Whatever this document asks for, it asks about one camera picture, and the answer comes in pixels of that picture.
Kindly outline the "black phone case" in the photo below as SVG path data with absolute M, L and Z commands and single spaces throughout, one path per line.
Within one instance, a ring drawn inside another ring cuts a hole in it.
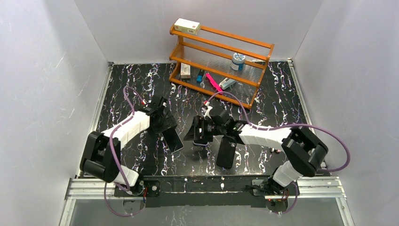
M 216 165 L 219 167 L 223 167 L 226 169 L 231 169 L 235 150 L 236 150 L 237 141 L 235 138 L 230 136 L 223 136 L 221 143 L 219 145 L 219 150 L 216 158 Z

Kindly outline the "black smartphone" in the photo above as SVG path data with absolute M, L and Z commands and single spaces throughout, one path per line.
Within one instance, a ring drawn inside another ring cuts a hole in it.
M 175 128 L 169 128 L 163 131 L 162 135 L 171 153 L 178 152 L 184 148 L 183 142 Z

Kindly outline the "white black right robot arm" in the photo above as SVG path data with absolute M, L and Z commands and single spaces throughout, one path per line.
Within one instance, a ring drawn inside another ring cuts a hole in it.
M 269 186 L 279 189 L 301 177 L 315 176 L 328 153 L 327 146 L 305 126 L 255 129 L 246 121 L 234 119 L 227 111 L 212 107 L 206 110 L 204 116 L 193 118 L 184 140 L 208 143 L 216 136 L 222 136 L 216 164 L 227 169 L 232 168 L 238 144 L 282 151 L 288 161 L 280 165 L 268 180 Z

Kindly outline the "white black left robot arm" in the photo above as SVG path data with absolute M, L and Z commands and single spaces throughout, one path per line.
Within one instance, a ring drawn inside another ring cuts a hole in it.
M 167 106 L 167 99 L 155 96 L 110 129 L 89 133 L 80 170 L 106 183 L 120 185 L 125 191 L 131 189 L 139 180 L 139 173 L 121 165 L 122 148 L 143 131 L 150 130 L 155 135 L 163 136 L 170 152 L 177 152 L 184 145 L 176 127 L 177 122 Z

